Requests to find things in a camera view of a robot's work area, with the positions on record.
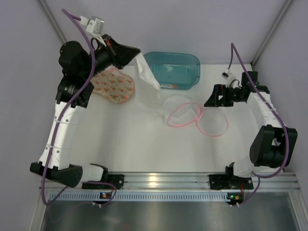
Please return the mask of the floral pink laundry bag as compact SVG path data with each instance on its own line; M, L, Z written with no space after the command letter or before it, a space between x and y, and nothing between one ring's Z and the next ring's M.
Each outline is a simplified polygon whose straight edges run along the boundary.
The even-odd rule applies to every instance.
M114 104L124 103L134 94L133 79L115 67L108 68L91 79L93 93L103 96Z

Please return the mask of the white bra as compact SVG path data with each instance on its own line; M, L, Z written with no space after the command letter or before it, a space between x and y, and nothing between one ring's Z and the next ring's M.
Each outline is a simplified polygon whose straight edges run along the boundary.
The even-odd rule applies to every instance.
M148 110L160 113L161 87L142 53L135 57L135 82L137 97Z

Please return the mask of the small white mesh laundry bag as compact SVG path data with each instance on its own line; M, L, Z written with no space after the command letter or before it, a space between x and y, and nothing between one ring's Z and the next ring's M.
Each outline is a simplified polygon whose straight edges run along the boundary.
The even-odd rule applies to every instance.
M160 115L173 128L195 124L209 137L222 136L229 128L226 116L219 109L204 109L198 103L183 96L172 96L161 104Z

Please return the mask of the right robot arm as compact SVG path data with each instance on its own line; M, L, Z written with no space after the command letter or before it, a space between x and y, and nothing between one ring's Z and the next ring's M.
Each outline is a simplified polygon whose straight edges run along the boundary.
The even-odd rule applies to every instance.
M226 167L226 171L238 178L288 166L298 136L296 129L280 124L270 91L259 84L257 76L256 71L243 72L238 80L230 71L222 73L227 83L214 85L204 104L205 107L232 107L234 103L245 102L253 113L259 131L250 146L249 156Z

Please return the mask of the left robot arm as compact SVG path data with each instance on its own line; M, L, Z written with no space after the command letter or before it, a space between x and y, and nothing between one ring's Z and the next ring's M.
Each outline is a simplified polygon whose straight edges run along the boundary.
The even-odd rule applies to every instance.
M70 188L82 183L84 189L92 189L97 182L108 181L108 169L104 166L70 163L73 137L94 90L90 81L93 76L112 65L124 68L140 52L139 48L117 43L107 34L89 52L77 41L60 48L63 78L57 88L53 124L43 154L30 165L32 173Z

